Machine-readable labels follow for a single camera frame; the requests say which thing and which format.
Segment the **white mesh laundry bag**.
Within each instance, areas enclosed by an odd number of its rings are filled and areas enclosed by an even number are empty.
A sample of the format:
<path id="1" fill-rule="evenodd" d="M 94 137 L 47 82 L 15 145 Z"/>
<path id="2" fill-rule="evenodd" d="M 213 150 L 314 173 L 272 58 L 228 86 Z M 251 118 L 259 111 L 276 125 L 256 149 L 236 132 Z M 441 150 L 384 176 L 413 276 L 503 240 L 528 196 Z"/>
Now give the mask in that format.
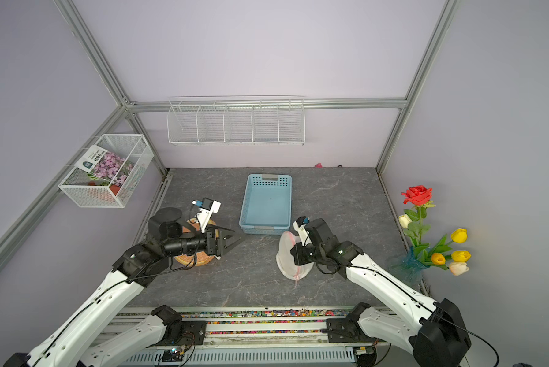
<path id="1" fill-rule="evenodd" d="M 279 271 L 285 278 L 293 281 L 295 285 L 297 285 L 300 280 L 307 277 L 314 267 L 313 263 L 307 265 L 295 264 L 291 250 L 294 249 L 296 245 L 302 245 L 300 237 L 289 231 L 283 232 L 278 243 L 278 252 L 275 257 Z"/>

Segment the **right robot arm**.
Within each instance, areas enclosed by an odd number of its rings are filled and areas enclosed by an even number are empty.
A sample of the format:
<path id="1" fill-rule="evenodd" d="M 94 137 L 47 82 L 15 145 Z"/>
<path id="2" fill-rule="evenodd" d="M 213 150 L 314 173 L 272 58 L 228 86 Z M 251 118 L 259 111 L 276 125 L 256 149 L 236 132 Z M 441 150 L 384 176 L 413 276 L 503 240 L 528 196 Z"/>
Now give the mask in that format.
<path id="1" fill-rule="evenodd" d="M 414 357 L 419 366 L 458 366 L 471 347 L 459 308 L 448 299 L 429 298 L 376 264 L 359 246 L 340 242 L 322 219 L 299 217 L 293 224 L 300 243 L 289 253 L 296 265 L 315 265 L 339 274 L 393 311 L 387 315 L 359 303 L 343 319 L 327 320 L 330 343 L 388 342 Z"/>

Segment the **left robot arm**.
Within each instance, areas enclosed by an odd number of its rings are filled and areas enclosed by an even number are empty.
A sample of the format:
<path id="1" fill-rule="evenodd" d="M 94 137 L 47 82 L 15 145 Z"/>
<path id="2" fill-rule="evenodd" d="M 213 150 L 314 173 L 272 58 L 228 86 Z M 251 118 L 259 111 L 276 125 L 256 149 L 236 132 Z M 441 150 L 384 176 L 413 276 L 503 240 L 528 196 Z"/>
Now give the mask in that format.
<path id="1" fill-rule="evenodd" d="M 166 275 L 173 257 L 222 257 L 244 240 L 241 232 L 215 225 L 195 228 L 173 207 L 160 209 L 148 221 L 145 240 L 128 249 L 112 266 L 88 300 L 45 341 L 29 353 L 15 353 L 7 366 L 116 366 L 159 342 L 195 341 L 176 310 L 162 305 L 135 327 L 94 347 L 92 343 L 127 303 L 155 278 Z"/>

